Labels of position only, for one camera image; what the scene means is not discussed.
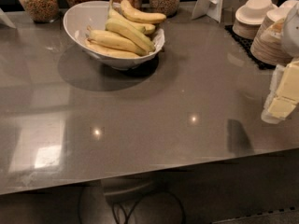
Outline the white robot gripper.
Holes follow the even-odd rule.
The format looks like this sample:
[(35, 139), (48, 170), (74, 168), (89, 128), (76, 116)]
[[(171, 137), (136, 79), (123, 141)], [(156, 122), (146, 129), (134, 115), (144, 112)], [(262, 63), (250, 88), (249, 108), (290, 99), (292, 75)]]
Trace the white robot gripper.
[[(293, 58), (299, 57), (299, 3), (291, 8), (285, 18), (281, 45)], [(291, 114), (299, 102), (299, 62), (289, 63), (286, 67), (278, 65), (273, 72), (269, 90), (261, 119), (278, 124)]]

